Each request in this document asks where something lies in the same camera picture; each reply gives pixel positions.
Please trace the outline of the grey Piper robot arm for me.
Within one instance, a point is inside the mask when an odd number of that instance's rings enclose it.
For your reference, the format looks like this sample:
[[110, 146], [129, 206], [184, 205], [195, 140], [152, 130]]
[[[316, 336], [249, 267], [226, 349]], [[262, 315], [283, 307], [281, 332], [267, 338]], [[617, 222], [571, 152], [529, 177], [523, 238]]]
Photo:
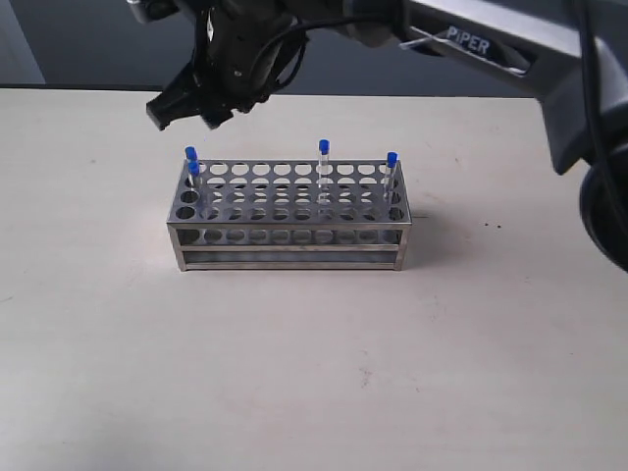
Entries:
[[287, 87], [308, 32], [463, 63], [540, 104], [558, 174], [587, 163], [584, 228], [627, 265], [627, 6], [622, 1], [132, 1], [141, 23], [182, 14], [189, 62], [146, 111], [159, 129], [199, 117], [211, 129]]

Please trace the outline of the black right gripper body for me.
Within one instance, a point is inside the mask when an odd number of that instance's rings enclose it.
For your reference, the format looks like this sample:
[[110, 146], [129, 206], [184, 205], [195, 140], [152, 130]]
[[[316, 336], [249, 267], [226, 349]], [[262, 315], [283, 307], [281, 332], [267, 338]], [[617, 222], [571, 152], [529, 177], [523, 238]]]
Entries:
[[248, 113], [268, 100], [302, 40], [272, 40], [301, 23], [284, 1], [209, 1], [198, 11], [193, 56], [202, 116]]

